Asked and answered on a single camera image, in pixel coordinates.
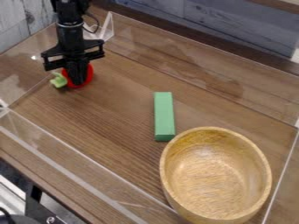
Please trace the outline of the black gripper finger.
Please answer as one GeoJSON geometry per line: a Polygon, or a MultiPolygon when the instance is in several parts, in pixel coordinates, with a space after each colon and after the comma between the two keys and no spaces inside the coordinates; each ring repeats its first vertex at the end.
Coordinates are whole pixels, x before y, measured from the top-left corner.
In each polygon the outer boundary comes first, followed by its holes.
{"type": "Polygon", "coordinates": [[[79,61],[79,84],[83,84],[87,79],[88,61],[82,59],[79,61]]]}
{"type": "Polygon", "coordinates": [[[67,74],[74,85],[78,84],[78,66],[74,61],[67,62],[67,74]]]}

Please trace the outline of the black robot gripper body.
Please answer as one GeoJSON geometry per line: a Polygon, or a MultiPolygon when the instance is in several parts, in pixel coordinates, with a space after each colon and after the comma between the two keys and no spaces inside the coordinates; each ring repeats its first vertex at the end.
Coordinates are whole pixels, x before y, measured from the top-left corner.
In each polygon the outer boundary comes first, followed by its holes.
{"type": "Polygon", "coordinates": [[[84,39],[84,18],[90,14],[91,0],[51,0],[52,10],[58,16],[58,44],[42,53],[47,71],[66,68],[86,71],[88,63],[104,56],[103,39],[84,39]]]}

